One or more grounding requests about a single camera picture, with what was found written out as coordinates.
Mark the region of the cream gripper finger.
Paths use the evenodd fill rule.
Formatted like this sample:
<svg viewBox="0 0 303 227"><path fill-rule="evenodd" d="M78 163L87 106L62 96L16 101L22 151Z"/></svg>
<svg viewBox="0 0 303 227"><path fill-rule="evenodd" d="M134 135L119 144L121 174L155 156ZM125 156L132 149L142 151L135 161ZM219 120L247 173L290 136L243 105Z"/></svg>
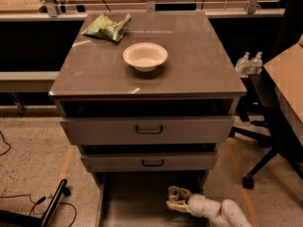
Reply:
<svg viewBox="0 0 303 227"><path fill-rule="evenodd" d="M180 213L188 213L189 207L185 201L166 201L169 210L178 211Z"/></svg>
<svg viewBox="0 0 303 227"><path fill-rule="evenodd" d="M168 200L169 201L184 201L184 200L187 200L191 195L192 195L192 193L189 190L184 189L182 187L173 185L173 186L170 186L168 189Z"/></svg>

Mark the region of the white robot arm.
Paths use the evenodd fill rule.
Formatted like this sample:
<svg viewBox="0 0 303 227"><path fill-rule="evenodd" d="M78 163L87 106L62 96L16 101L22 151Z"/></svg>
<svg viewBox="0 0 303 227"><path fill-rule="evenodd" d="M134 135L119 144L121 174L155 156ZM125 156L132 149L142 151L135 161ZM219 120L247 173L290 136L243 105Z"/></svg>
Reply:
<svg viewBox="0 0 303 227"><path fill-rule="evenodd" d="M172 211L188 213L196 218L206 218L211 227L253 227L234 201L214 201L182 187L169 187L166 205Z"/></svg>

